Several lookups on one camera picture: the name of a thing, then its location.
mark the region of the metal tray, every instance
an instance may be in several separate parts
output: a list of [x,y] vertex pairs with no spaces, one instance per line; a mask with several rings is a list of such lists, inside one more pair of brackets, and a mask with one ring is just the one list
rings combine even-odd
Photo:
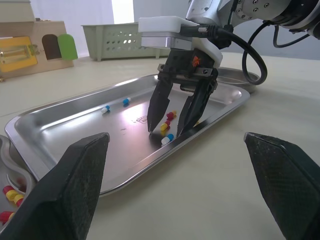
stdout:
[[[239,79],[241,71],[229,69]],[[110,134],[101,195],[111,193],[168,157],[187,142],[242,105],[250,94],[239,87],[219,83],[211,95],[200,124],[162,146],[162,133],[147,130],[149,100],[157,84],[150,75],[121,82],[113,87],[33,109],[13,118],[5,127],[10,140],[34,177],[41,179],[52,169],[69,145],[101,132]],[[190,93],[174,85],[167,111],[177,111],[167,132],[176,135],[179,111]],[[123,99],[130,97],[129,106]],[[101,108],[110,105],[110,112]]]

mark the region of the pill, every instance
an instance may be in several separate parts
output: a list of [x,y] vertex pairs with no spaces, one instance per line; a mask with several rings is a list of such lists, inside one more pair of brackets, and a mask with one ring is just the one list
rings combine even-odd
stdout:
[[15,203],[15,205],[17,207],[20,207],[20,205],[22,204],[24,200],[24,196],[21,194],[18,194],[17,196],[14,197],[13,202]]
[[13,211],[4,211],[2,213],[0,213],[0,222],[5,224],[6,222],[8,222],[13,216],[15,215],[15,213]]
[[173,134],[168,134],[168,136],[167,136],[169,139],[170,139],[170,142],[175,138],[175,136],[173,135]]
[[167,116],[168,120],[172,120],[175,117],[175,115],[174,115],[174,113],[172,111],[169,112],[166,116]]
[[102,114],[105,114],[106,112],[108,112],[108,109],[107,109],[106,107],[104,107],[104,108],[101,109],[101,113],[102,113]]
[[162,137],[167,136],[167,132],[168,132],[169,130],[170,130],[170,126],[168,126],[168,127],[166,128],[166,130],[160,132],[161,136],[162,136]]
[[131,98],[127,97],[126,99],[123,100],[123,104],[128,104],[131,102]]
[[164,131],[164,130],[166,130],[168,127],[169,127],[168,124],[163,123],[163,124],[160,126],[160,129],[161,129],[161,131]]
[[170,138],[168,138],[167,136],[164,137],[164,138],[161,140],[161,143],[162,143],[163,145],[166,145],[166,144],[170,143]]
[[9,201],[13,201],[15,196],[17,196],[19,193],[14,190],[14,188],[12,186],[5,186],[2,190],[2,192],[5,194],[6,198]]

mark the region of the tray rim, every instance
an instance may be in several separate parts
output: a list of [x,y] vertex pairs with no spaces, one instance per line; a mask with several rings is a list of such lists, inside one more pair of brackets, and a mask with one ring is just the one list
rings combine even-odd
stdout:
[[[118,88],[121,87],[122,85],[132,83],[134,81],[138,81],[141,78],[147,78],[147,77],[156,77],[157,74],[151,74],[151,75],[146,75],[138,78],[132,78],[123,82],[119,82],[117,84],[107,86],[100,88],[98,90],[90,91],[87,93],[83,93],[74,97],[70,97],[67,99],[63,99],[60,101],[56,101],[50,104],[46,104],[40,107],[33,108],[31,110],[28,110],[24,113],[19,114],[18,116],[14,117],[11,119],[5,126],[5,133],[7,134],[8,138],[10,141],[13,143],[15,146],[16,150],[19,152],[21,155],[22,159],[24,160],[25,164],[27,165],[29,171],[32,173],[32,175],[35,177],[37,181],[39,181],[41,178],[43,178],[49,171],[49,167],[41,160],[40,156],[38,156],[32,148],[24,141],[24,139],[19,135],[15,128],[16,122],[22,118],[23,116],[34,113],[40,110],[44,110],[47,108],[51,108],[57,105],[61,105],[70,101],[74,101],[77,99],[81,99],[90,95],[94,95],[100,92],[104,92],[113,88]],[[216,122],[218,122],[220,119],[223,117],[227,116],[231,112],[233,112],[235,109],[243,105],[249,98],[250,94],[243,88],[230,85],[230,84],[225,84],[225,83],[219,83],[219,85],[231,88],[231,89],[236,89],[241,93],[241,97],[235,100],[234,102],[228,104],[226,107],[224,107],[222,110],[216,112],[213,114],[211,117],[207,118],[197,126],[195,126],[193,129],[187,131],[186,133],[180,135],[178,138],[176,138],[174,141],[170,142],[166,146],[158,149],[151,155],[147,156],[146,158],[142,159],[139,163],[136,165],[132,166],[132,168],[128,169],[125,173],[122,175],[114,178],[112,181],[116,182],[117,179],[119,179],[122,176],[125,176],[128,174],[127,172],[130,170],[131,172],[133,169],[139,169],[136,171],[135,174],[129,174],[131,175],[130,177],[127,178],[125,181],[120,181],[122,182],[121,184],[115,184],[115,187],[112,187],[110,189],[104,190],[100,192],[100,196],[105,196],[107,194],[113,193],[114,191],[117,191],[127,184],[131,183],[133,180],[138,178],[140,175],[145,173],[147,170],[151,169],[154,167],[156,164],[160,163],[163,159],[167,158],[169,155],[173,154],[175,151],[186,145],[188,142],[202,134],[204,131],[209,129],[211,126],[213,126]]]

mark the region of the yellow panel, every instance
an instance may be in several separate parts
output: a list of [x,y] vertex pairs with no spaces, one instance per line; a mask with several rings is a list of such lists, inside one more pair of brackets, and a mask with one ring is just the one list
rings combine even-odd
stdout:
[[36,65],[28,36],[0,39],[0,71],[3,73]]

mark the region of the yellow capsule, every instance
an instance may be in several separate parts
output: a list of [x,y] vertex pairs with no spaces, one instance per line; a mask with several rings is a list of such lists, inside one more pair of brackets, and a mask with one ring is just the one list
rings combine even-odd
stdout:
[[23,199],[24,196],[21,194],[18,194],[17,196],[14,197],[13,201],[16,204],[20,199]]
[[161,131],[164,131],[164,130],[166,130],[167,128],[168,128],[168,124],[166,124],[166,123],[163,123],[163,124],[160,126]]
[[12,219],[14,215],[15,215],[15,212],[11,213],[8,220]]
[[10,190],[8,191],[5,196],[9,201],[13,201],[15,196],[17,196],[19,193],[16,190]]

